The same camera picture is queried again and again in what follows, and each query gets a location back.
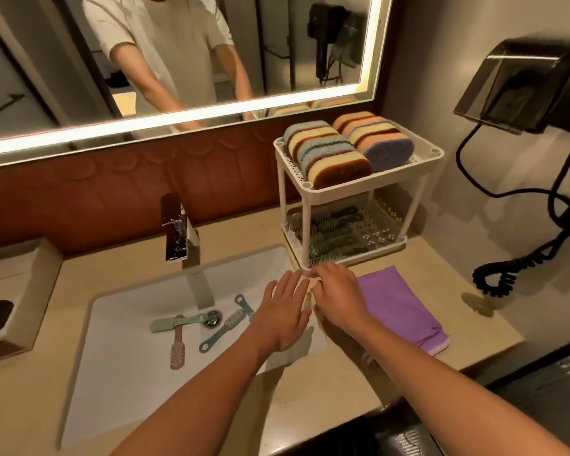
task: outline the purple cloth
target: purple cloth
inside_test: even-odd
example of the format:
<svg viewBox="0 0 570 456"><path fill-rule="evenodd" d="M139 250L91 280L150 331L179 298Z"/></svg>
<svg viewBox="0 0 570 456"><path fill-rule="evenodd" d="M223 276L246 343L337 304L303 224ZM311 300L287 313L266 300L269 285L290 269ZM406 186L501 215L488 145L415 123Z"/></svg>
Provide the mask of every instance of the purple cloth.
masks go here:
<svg viewBox="0 0 570 456"><path fill-rule="evenodd" d="M394 266L357 280L368 310L388 329L431 355L449 345L450 337L441 323L422 305Z"/></svg>

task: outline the illuminated mirror frame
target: illuminated mirror frame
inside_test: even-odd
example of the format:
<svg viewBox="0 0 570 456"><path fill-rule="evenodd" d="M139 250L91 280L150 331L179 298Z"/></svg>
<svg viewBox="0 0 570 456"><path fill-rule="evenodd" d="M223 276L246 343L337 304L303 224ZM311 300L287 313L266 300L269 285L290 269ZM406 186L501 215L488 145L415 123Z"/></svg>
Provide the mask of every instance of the illuminated mirror frame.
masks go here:
<svg viewBox="0 0 570 456"><path fill-rule="evenodd" d="M304 102L316 101L318 99L329 99L363 93L370 87L370 82L372 86L376 83L379 68L376 69L376 74L372 77L371 66L376 53L379 55L377 64L380 65L382 61L382 46L386 35L386 26L388 25L388 17L390 15L392 1L393 0L389 0L388 2L384 22L385 25L382 25L383 35L380 37L379 48L376 48L376 44L378 44L377 41L379 40L378 32L380 28L380 13L383 7L382 0L371 0L370 2L370 14L367 21L364 56L359 83L281 94L252 99L250 101L238 101L209 107L200 107L198 109L189 109L168 114L127 118L105 123L63 128L60 130L52 130L37 134L9 137L0 139L0 154L57 144L67 144L97 137L114 136L125 132L148 130L151 128L159 128L161 126L193 122L195 120L205 120L207 118L222 117L225 115L242 114L245 112L252 112L272 107L295 105Z"/></svg>

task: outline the beige countertop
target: beige countertop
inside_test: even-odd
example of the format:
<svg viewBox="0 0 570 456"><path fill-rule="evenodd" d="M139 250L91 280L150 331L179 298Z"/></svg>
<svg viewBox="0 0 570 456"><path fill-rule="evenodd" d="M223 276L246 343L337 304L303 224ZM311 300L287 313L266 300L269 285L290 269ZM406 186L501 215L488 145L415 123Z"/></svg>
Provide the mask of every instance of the beige countertop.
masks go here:
<svg viewBox="0 0 570 456"><path fill-rule="evenodd" d="M275 208L200 227L202 262L286 245L278 224ZM164 252L165 238L157 237L63 262L34 348L0 361L0 455L107 455L135 428L137 423L58 450L92 301L177 273ZM448 365L461 370L523 340L500 314L485 317L463 302L461 295L475 289L422 237L351 269L360 276L391 265L451 336L438 356ZM399 396L379 369L360 365L354 341L332 331L326 350L254 379L223 455L270 454Z"/></svg>

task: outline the beige tissue box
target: beige tissue box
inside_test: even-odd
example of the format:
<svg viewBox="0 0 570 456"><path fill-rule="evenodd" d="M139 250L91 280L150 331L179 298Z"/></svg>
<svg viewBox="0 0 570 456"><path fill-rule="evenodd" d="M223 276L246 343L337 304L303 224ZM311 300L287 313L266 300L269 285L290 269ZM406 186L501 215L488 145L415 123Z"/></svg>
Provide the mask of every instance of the beige tissue box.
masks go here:
<svg viewBox="0 0 570 456"><path fill-rule="evenodd" d="M62 260L46 238L0 248L0 359L34 345Z"/></svg>

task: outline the white sink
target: white sink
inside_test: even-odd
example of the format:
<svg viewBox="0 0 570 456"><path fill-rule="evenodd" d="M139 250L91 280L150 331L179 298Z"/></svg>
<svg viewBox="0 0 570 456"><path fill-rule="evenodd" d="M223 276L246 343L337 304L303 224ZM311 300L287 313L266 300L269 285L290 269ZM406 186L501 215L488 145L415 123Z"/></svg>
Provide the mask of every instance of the white sink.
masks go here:
<svg viewBox="0 0 570 456"><path fill-rule="evenodd" d="M204 275L215 308L226 319L239 309L235 304L237 294L243 294L257 310L266 284L288 269L293 270L287 250L278 246L205 267ZM198 324L184 326L185 365L173 371L169 354L174 331L152 333L149 325L159 318L198 313L185 271L162 282L95 300L61 447L149 416L224 352L249 324L245 318L203 354L199 345L216 330ZM290 364L326 347L313 314L302 339L287 352L271 356L259 372Z"/></svg>

